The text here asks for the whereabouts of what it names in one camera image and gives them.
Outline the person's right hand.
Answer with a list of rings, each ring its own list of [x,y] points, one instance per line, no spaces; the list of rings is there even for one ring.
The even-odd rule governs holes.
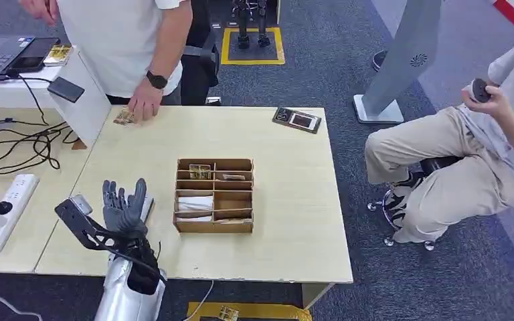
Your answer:
[[[21,7],[34,19],[41,19],[49,26],[58,20],[58,3],[56,0],[19,0]]]

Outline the person's left hand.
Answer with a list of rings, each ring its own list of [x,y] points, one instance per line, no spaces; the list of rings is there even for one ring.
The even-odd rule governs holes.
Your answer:
[[[133,96],[127,104],[134,116],[135,123],[150,120],[158,114],[163,91],[153,87],[146,78],[136,87]]]
[[[487,85],[485,91],[491,96],[490,99],[487,102],[477,102],[471,99],[468,90],[462,89],[461,96],[464,105],[474,112],[488,114],[495,120],[506,119],[513,115],[508,99],[498,87]]]

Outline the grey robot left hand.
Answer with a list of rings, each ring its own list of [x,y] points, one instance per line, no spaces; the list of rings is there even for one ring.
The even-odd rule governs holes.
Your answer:
[[[141,219],[146,192],[144,178],[137,180],[134,193],[129,195],[124,188],[117,188],[115,181],[105,180],[102,184],[102,214],[107,230],[125,235],[146,235],[148,229]]]

